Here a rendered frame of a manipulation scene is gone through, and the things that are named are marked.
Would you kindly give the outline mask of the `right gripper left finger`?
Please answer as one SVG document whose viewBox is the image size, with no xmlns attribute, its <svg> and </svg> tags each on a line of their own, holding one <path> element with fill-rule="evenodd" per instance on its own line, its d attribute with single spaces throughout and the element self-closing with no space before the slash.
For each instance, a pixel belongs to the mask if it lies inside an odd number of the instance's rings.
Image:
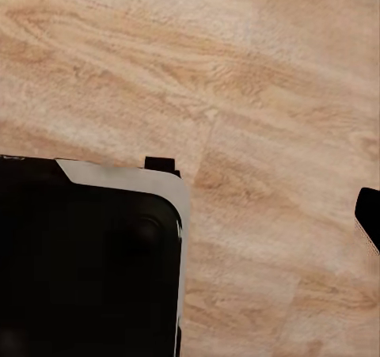
<svg viewBox="0 0 380 357">
<path fill-rule="evenodd" d="M 41 218 L 35 188 L 0 196 L 0 282 Z"/>
</svg>

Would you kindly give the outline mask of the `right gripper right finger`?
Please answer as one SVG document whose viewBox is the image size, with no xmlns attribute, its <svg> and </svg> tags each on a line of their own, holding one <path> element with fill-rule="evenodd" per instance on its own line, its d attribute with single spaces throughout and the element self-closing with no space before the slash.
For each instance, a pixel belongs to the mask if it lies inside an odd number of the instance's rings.
<svg viewBox="0 0 380 357">
<path fill-rule="evenodd" d="M 380 252 L 380 191 L 362 188 L 356 202 L 355 216 Z"/>
</svg>

